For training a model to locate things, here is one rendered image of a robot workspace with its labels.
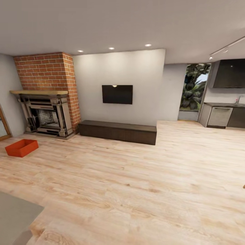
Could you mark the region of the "storage box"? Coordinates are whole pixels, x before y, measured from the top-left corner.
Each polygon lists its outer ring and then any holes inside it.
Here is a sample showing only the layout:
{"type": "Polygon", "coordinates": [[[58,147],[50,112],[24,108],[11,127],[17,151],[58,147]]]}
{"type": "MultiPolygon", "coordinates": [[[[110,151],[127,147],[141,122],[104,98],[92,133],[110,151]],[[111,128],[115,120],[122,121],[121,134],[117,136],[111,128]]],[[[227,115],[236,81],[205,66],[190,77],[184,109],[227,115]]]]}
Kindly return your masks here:
{"type": "Polygon", "coordinates": [[[39,148],[37,141],[28,140],[28,139],[23,139],[21,141],[18,141],[14,144],[5,147],[8,156],[21,157],[21,158],[30,154],[37,148],[39,148]]]}

